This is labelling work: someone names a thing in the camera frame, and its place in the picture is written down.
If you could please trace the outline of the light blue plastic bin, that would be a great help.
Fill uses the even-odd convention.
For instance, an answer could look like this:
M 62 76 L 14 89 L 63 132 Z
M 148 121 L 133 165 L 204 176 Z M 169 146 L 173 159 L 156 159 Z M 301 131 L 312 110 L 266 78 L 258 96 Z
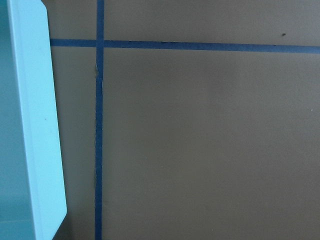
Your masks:
M 0 3 L 0 237 L 51 240 L 67 213 L 48 15 Z

